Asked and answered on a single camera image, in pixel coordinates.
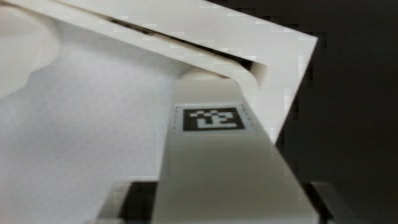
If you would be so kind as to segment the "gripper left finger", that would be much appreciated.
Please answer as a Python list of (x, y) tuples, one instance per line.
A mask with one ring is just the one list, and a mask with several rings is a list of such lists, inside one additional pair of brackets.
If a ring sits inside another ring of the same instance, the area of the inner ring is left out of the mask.
[(100, 212), (95, 219), (91, 220), (91, 224), (125, 224), (122, 210), (127, 202), (130, 187), (130, 182), (118, 182), (113, 185)]

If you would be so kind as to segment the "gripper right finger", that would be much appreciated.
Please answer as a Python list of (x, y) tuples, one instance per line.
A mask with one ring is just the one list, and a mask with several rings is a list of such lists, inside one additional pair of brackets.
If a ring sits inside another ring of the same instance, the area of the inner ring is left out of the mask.
[(363, 224), (333, 185), (328, 182), (313, 182), (312, 190), (321, 224)]

